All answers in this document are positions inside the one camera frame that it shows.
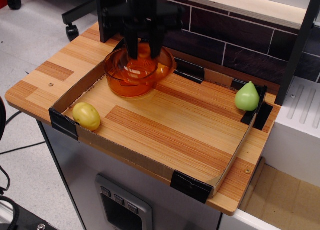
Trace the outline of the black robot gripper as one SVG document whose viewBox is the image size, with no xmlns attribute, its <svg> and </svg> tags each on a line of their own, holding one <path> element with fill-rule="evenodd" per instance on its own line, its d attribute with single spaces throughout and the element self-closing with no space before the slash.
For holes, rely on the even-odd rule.
<svg viewBox="0 0 320 230">
<path fill-rule="evenodd" d="M 138 59 L 138 33 L 149 32 L 151 58 L 160 55 L 165 33 L 183 27 L 184 8 L 180 5 L 156 2 L 134 7 L 122 3 L 102 10 L 102 29 L 105 33 L 121 33 L 131 59 Z"/>
</svg>

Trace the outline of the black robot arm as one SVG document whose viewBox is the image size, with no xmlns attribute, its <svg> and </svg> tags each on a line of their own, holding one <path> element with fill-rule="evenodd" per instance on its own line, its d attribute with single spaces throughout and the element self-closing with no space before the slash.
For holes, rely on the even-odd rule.
<svg viewBox="0 0 320 230">
<path fill-rule="evenodd" d="M 96 0 L 100 40 L 105 43 L 115 34 L 124 37 L 128 55 L 138 57 L 138 35 L 148 35 L 151 58 L 157 58 L 165 35 L 183 26 L 184 9 L 160 0 Z"/>
</svg>

